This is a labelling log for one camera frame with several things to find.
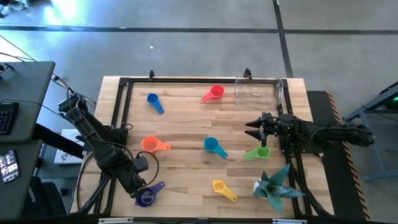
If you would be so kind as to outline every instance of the black desk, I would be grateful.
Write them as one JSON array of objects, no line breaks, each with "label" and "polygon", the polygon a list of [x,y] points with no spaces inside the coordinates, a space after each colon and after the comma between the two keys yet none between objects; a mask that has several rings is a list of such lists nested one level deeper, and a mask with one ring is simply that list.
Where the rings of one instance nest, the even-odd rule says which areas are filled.
[{"label": "black desk", "polygon": [[7,184],[0,182],[1,219],[20,217],[42,145],[41,140],[0,145],[0,154],[15,150],[20,172],[17,179]]},{"label": "black desk", "polygon": [[54,62],[9,62],[0,80],[0,100],[19,101],[18,115],[11,134],[0,136],[0,152],[15,150],[20,177],[3,184],[0,181],[0,219],[19,218],[30,180],[43,142],[73,156],[83,158],[83,147],[36,123],[45,92],[50,83]]},{"label": "black desk", "polygon": [[55,63],[9,62],[7,64],[12,68],[1,74],[0,100],[16,100],[19,109],[11,134],[0,136],[0,143],[40,139],[50,146],[82,159],[83,147],[36,123]]}]

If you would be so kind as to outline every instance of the concrete floor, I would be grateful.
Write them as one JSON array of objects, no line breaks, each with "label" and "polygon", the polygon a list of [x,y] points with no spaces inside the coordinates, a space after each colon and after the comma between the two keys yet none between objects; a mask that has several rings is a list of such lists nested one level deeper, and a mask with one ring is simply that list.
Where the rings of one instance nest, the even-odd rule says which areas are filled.
[{"label": "concrete floor", "polygon": [[[395,0],[279,0],[279,5],[285,29],[398,29]],[[30,9],[3,13],[3,26],[277,28],[272,0],[37,0]],[[2,30],[0,35],[37,60],[55,61],[55,73],[94,100],[104,75],[148,75],[151,69],[156,75],[235,76],[249,67],[256,77],[286,77],[279,34]],[[293,76],[304,78],[308,90],[332,92],[341,116],[397,81],[398,35],[286,34],[286,42]],[[0,49],[7,47],[0,42]],[[52,83],[44,104],[56,109],[64,98],[65,90]],[[45,110],[39,121],[54,131],[71,128]],[[359,175],[372,172],[369,149],[353,147],[352,153]],[[373,220],[398,222],[392,212],[398,208],[398,177],[361,186]]]}]

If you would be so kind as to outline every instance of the plant leaf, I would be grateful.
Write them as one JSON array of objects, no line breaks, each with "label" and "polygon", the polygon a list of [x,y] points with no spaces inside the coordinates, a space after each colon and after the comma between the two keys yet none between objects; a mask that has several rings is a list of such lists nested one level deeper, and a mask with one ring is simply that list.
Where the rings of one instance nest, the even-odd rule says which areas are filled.
[{"label": "plant leaf", "polygon": [[267,197],[267,193],[265,190],[262,190],[260,187],[257,187],[254,191],[253,195],[255,197]]},{"label": "plant leaf", "polygon": [[282,199],[280,197],[269,194],[268,201],[273,209],[277,210],[279,214],[282,214],[283,206]]},{"label": "plant leaf", "polygon": [[282,184],[284,183],[284,180],[287,177],[287,174],[289,173],[289,168],[290,168],[290,164],[286,164],[276,174],[274,174],[269,179],[269,182],[271,183],[271,185],[282,186]]},{"label": "plant leaf", "polygon": [[282,198],[296,198],[305,195],[305,193],[299,192],[296,189],[285,186],[276,186],[276,185],[269,187],[269,193],[273,196],[278,196]]},{"label": "plant leaf", "polygon": [[268,175],[266,174],[266,172],[264,170],[262,171],[262,174],[261,174],[261,180],[266,180],[266,181],[269,180]]},{"label": "plant leaf", "polygon": [[268,181],[257,181],[257,182],[259,183],[259,187],[260,187],[262,190],[268,191],[268,188],[271,186],[271,183],[268,182]]}]

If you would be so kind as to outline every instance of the wooden tabletop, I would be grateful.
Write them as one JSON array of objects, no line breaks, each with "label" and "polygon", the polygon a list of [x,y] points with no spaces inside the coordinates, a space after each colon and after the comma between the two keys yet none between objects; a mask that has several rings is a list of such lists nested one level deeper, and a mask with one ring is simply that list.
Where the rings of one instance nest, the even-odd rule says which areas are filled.
[{"label": "wooden tabletop", "polygon": [[[99,93],[95,116],[110,124],[120,77],[104,77]],[[290,99],[294,115],[311,121],[304,81],[288,79]],[[155,203],[148,208],[135,206],[121,187],[116,184],[112,216],[134,217],[217,217],[217,218],[292,218],[294,211],[291,199],[283,199],[284,209],[280,215],[267,200],[254,196],[254,182],[265,170],[273,175],[285,165],[280,153],[278,139],[269,136],[267,144],[272,149],[268,159],[244,160],[243,154],[256,148],[259,142],[244,133],[250,129],[244,124],[257,119],[262,111],[277,116],[274,102],[274,87],[270,84],[239,86],[239,97],[234,95],[234,84],[222,84],[224,97],[202,103],[201,98],[210,89],[209,83],[134,83],[127,123],[130,130],[127,147],[133,154],[141,151],[140,141],[145,136],[156,136],[171,145],[170,151],[157,152],[160,161],[159,175],[155,181],[165,182],[165,188],[157,195]],[[165,113],[160,115],[146,102],[148,93],[156,93]],[[253,95],[270,96],[257,100]],[[122,96],[124,105],[126,91]],[[228,158],[208,153],[203,148],[205,137],[215,137]],[[147,157],[149,170],[140,173],[151,180],[156,170],[155,160]],[[319,158],[304,154],[303,164],[308,188],[324,208],[333,213],[325,171]],[[98,185],[100,170],[90,161],[81,177],[80,198],[83,204]],[[215,193],[213,180],[222,180],[237,196],[232,202]],[[105,189],[103,207],[108,189]],[[302,198],[300,208],[304,211]],[[76,199],[71,212],[76,211]]]}]

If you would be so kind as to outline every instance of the keyboard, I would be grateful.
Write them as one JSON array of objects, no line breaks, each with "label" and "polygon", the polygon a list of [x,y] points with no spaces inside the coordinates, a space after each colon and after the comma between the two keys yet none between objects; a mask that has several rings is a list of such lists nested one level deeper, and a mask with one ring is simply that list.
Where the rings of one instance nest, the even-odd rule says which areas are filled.
[{"label": "keyboard", "polygon": [[12,124],[17,116],[19,103],[0,103],[0,135],[11,133]]}]

